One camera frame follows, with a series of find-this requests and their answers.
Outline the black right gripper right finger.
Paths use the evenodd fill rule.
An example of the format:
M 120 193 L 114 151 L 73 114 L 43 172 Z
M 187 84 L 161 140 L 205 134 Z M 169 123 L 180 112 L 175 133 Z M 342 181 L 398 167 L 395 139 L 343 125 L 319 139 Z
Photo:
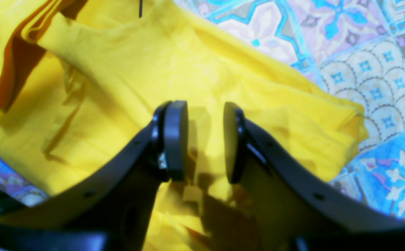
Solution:
M 264 251 L 405 251 L 405 221 L 315 177 L 233 102 L 223 128 L 226 175 L 252 199 Z

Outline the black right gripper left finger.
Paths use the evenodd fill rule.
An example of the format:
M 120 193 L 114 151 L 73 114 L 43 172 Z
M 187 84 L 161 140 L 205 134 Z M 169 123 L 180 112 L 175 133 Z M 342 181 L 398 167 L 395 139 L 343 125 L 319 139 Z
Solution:
M 159 186 L 183 181 L 188 105 L 167 101 L 93 175 L 47 201 L 0 209 L 0 251 L 140 251 Z

